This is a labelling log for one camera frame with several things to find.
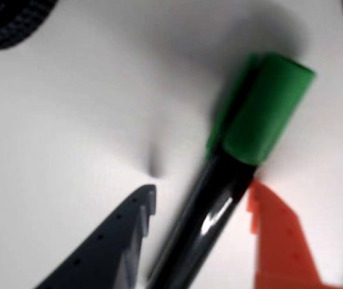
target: orange plastic piece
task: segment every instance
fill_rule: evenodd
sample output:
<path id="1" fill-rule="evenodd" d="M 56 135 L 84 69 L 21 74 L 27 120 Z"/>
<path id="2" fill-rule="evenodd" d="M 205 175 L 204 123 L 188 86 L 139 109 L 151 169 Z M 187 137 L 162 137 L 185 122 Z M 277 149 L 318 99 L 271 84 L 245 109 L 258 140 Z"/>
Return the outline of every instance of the orange plastic piece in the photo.
<path id="1" fill-rule="evenodd" d="M 343 289 L 322 284 L 296 213 L 274 192 L 253 181 L 247 210 L 258 234 L 255 289 Z"/>

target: hole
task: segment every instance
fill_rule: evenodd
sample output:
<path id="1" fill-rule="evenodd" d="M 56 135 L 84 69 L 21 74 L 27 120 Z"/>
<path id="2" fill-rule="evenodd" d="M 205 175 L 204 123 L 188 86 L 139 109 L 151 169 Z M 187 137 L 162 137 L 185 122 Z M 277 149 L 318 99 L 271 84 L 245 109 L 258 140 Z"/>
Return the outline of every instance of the hole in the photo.
<path id="1" fill-rule="evenodd" d="M 79 259 L 79 258 L 75 259 L 74 262 L 73 262 L 73 264 L 75 266 L 78 266 L 80 263 L 81 263 L 81 259 Z"/>

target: white table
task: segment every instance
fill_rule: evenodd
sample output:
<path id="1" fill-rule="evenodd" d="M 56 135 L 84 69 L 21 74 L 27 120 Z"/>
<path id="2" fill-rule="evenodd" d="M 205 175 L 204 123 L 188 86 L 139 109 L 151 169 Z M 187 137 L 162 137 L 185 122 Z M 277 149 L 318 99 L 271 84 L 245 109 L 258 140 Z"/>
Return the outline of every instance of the white table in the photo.
<path id="1" fill-rule="evenodd" d="M 32 288 L 136 187 L 158 186 L 143 288 L 198 173 L 224 76 L 250 51 L 318 72 L 259 172 L 343 285 L 343 9 L 338 0 L 61 0 L 0 52 L 0 288 Z M 159 178 L 149 176 L 157 148 Z M 252 288 L 243 200 L 192 289 Z"/>

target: green marker cap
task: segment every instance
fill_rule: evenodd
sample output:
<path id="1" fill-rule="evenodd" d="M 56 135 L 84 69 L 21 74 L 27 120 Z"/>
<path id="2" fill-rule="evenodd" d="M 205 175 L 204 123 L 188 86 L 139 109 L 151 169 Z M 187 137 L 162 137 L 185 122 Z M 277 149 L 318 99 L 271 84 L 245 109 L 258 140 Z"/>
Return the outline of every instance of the green marker cap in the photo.
<path id="1" fill-rule="evenodd" d="M 219 142 L 229 155 L 257 166 L 267 159 L 315 73 L 274 53 L 262 57 L 253 69 L 247 96 L 222 128 Z"/>

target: black rubber object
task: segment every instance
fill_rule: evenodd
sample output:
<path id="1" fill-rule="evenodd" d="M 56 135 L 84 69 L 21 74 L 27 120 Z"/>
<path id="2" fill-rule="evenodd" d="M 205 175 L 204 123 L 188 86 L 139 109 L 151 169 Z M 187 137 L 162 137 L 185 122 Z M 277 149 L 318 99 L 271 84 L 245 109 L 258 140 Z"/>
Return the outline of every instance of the black rubber object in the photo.
<path id="1" fill-rule="evenodd" d="M 0 0 L 0 49 L 29 37 L 48 17 L 58 0 Z"/>

